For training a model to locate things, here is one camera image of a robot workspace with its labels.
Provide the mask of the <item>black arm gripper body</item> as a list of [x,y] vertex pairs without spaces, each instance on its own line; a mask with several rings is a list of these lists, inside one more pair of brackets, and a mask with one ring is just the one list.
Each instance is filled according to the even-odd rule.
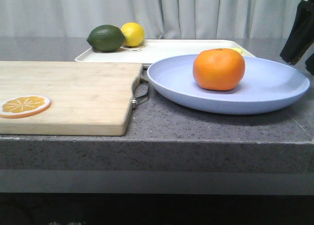
[[295,65],[314,42],[314,0],[300,1],[293,27],[280,57]]

